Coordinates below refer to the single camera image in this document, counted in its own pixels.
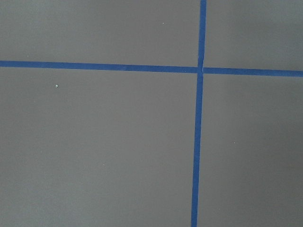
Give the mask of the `brown paper table cover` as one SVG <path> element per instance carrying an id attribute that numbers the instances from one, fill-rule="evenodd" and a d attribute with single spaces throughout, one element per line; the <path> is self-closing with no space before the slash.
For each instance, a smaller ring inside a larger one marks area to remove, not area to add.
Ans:
<path id="1" fill-rule="evenodd" d="M 3 227 L 300 227 L 300 0 L 3 0 Z"/>

